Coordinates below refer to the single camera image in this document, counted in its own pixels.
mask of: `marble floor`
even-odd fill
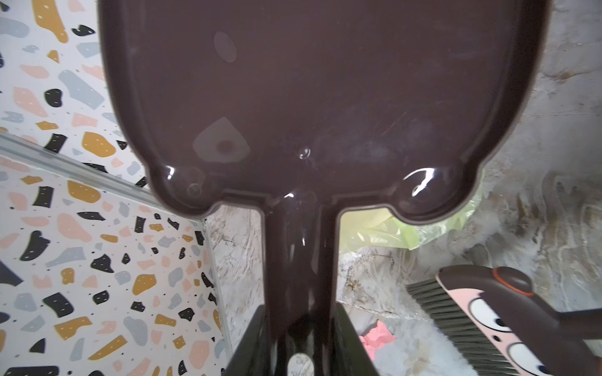
[[[557,310],[602,307],[601,67],[602,3],[554,1],[531,97],[483,169],[483,201],[465,228],[412,251],[366,247],[340,257],[337,300],[358,334],[379,319],[397,337],[376,352],[382,376],[475,375],[403,289],[446,265],[507,265]],[[235,348],[263,302],[261,220],[225,206],[207,225]],[[599,341],[589,345],[602,355]]]

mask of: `orange ring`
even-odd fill
[[[504,285],[505,287],[509,288],[510,290],[517,292],[521,295],[525,295],[526,297],[532,297],[533,295],[535,295],[534,292],[524,292],[522,290],[517,289],[516,287],[512,286],[510,283],[504,281],[499,273],[497,272],[497,268],[492,270],[493,273],[493,278],[495,278],[498,282],[500,282],[502,285]]]

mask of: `yellow-green plastic bag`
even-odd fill
[[[414,249],[446,232],[460,230],[481,202],[482,190],[457,213],[446,220],[423,226],[405,224],[389,209],[350,211],[341,217],[339,253],[358,251],[368,245]]]

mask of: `brush bristle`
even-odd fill
[[[437,280],[407,285],[406,289],[479,376],[519,375]]]

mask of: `pink crumpled paper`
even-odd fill
[[[371,360],[376,358],[376,350],[396,339],[380,320],[376,321],[376,328],[371,329],[366,337],[359,337]]]

